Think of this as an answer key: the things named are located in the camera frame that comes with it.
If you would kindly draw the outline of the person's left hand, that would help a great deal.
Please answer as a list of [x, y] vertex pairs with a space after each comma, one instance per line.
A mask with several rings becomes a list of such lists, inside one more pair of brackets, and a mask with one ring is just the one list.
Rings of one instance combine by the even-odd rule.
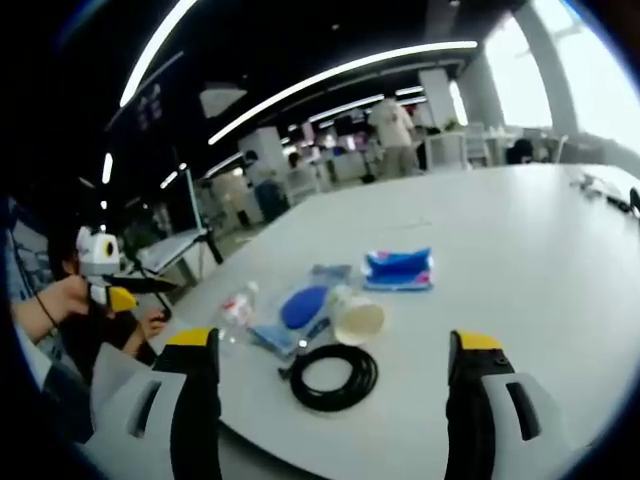
[[43, 310], [58, 325], [71, 315], [86, 315], [90, 307], [89, 285], [72, 275], [54, 282], [38, 294]]

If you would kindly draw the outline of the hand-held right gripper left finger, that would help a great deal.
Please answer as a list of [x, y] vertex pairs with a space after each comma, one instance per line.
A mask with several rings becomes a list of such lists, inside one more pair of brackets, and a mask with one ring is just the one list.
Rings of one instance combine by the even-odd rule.
[[80, 449], [107, 479], [218, 479], [219, 381], [215, 328], [173, 335], [151, 366], [105, 344]]

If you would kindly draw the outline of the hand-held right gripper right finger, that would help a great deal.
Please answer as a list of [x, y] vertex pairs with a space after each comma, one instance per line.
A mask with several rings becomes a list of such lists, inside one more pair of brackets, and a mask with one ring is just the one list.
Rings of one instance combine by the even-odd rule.
[[493, 337], [450, 333], [447, 479], [561, 479], [578, 462], [561, 410]]

